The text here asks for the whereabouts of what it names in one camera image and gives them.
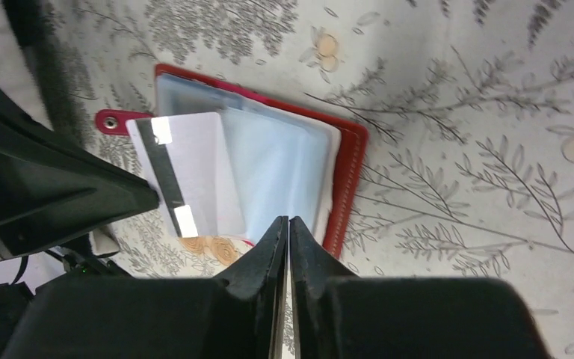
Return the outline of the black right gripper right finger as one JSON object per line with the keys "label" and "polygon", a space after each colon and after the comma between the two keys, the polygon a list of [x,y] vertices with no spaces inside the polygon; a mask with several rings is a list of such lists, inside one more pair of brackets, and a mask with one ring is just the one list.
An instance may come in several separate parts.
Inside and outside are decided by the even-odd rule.
{"label": "black right gripper right finger", "polygon": [[333,305],[327,281],[356,274],[316,242],[300,217],[289,220],[289,262],[297,358],[336,358]]}

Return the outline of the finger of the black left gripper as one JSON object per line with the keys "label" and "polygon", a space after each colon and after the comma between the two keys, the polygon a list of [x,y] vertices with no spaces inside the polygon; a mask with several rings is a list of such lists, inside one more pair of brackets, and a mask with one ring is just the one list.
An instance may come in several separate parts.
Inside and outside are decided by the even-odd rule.
{"label": "finger of the black left gripper", "polygon": [[0,89],[0,260],[157,208],[147,182],[34,121]]}

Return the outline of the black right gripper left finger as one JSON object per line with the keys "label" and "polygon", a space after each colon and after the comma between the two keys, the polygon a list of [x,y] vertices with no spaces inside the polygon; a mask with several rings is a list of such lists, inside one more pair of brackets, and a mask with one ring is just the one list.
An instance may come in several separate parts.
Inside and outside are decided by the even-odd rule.
{"label": "black right gripper left finger", "polygon": [[261,240],[216,278],[223,285],[215,330],[226,358],[281,358],[286,305],[288,218],[275,218]]}

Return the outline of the red leather card holder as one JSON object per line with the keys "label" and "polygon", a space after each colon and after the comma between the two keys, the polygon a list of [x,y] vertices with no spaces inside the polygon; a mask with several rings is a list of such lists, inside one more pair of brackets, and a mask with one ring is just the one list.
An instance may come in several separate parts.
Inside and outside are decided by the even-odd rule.
{"label": "red leather card holder", "polygon": [[154,114],[104,109],[96,128],[130,139],[127,120],[217,112],[246,224],[244,234],[226,236],[254,245],[277,216],[300,217],[340,256],[368,141],[364,126],[167,64],[155,67],[155,94]]}

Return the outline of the silver grey credit card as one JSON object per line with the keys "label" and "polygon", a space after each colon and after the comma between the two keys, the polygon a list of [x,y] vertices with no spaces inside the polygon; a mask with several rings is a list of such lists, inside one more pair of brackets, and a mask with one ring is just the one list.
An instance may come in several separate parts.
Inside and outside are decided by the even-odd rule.
{"label": "silver grey credit card", "polygon": [[217,112],[127,120],[143,174],[172,235],[242,235],[246,224]]}

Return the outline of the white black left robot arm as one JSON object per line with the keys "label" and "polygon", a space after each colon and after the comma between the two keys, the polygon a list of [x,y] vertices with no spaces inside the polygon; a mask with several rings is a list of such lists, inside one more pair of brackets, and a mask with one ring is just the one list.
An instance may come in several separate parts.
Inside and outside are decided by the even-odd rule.
{"label": "white black left robot arm", "polygon": [[[26,263],[157,205],[143,179],[64,142],[0,90],[0,260]],[[0,284],[0,358],[149,357],[144,295],[119,275],[72,275],[37,296]]]}

